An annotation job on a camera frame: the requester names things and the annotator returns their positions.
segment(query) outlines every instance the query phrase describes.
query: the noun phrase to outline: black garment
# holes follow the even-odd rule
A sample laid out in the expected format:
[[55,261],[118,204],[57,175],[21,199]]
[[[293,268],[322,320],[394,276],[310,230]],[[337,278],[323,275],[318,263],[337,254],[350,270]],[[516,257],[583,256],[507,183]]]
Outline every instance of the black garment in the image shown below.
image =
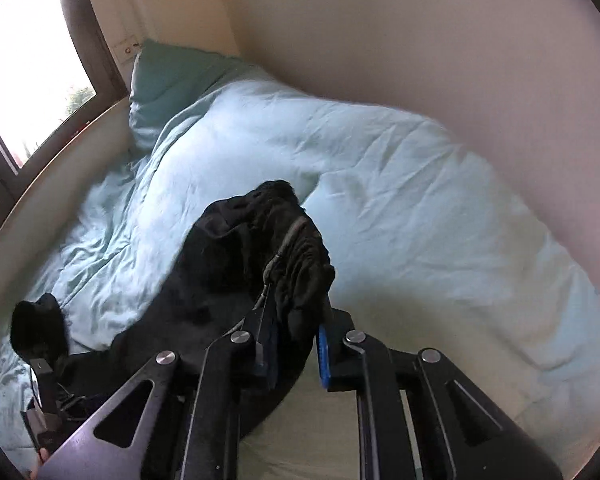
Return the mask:
[[76,396],[112,394],[153,355],[169,349],[180,355],[178,381],[186,388],[210,343],[253,308],[265,266],[300,216],[306,222],[270,272],[280,333],[278,385],[266,395],[242,395],[241,433],[247,434],[300,375],[334,279],[322,237],[287,182],[265,182],[246,195],[209,205],[145,313],[108,350],[67,355],[60,309],[50,294],[36,303],[17,304],[11,319],[13,349],[25,361],[45,358],[58,382]]

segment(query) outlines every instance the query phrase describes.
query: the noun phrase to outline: bed sheet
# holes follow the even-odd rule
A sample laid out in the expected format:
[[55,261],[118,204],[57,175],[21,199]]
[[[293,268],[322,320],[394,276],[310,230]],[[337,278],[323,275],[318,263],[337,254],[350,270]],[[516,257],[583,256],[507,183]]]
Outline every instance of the bed sheet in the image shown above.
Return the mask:
[[[313,98],[238,60],[170,51],[198,56],[195,84],[166,77],[158,47],[134,71],[135,151],[5,298],[0,444],[12,460],[32,460],[18,413],[28,372],[7,334],[15,301],[51,292],[71,350],[104,348],[210,202],[283,179],[330,250],[332,305],[392,348],[445,352],[572,478],[600,442],[600,297],[490,165],[430,119]],[[357,453],[354,397],[322,391],[310,358],[241,444],[240,476],[356,478]]]

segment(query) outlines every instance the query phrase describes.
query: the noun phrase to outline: window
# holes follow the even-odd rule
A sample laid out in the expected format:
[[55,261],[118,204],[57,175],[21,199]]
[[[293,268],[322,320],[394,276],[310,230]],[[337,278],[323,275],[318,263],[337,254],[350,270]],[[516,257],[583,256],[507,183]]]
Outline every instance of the window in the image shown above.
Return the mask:
[[0,0],[0,225],[51,158],[125,95],[89,0]]

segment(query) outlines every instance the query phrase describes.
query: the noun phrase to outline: triangular cutout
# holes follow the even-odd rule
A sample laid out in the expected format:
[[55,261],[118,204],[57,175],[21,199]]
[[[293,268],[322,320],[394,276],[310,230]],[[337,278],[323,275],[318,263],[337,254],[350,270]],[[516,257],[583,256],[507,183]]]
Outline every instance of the triangular cutout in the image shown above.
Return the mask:
[[446,389],[468,446],[478,446],[502,432],[502,426],[478,404],[462,384],[451,381],[447,383]]
[[96,426],[94,436],[118,447],[131,446],[153,387],[154,384],[149,380],[139,383],[109,416]]

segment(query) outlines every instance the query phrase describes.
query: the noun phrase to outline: tree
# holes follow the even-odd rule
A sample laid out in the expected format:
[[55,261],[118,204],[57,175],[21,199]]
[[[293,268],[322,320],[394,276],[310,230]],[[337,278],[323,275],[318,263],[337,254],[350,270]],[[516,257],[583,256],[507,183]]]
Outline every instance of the tree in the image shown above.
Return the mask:
[[67,116],[70,116],[72,113],[74,113],[94,95],[96,95],[96,92],[94,92],[93,88],[90,86],[72,89],[72,92],[69,94],[69,97],[66,100],[66,108],[64,109]]

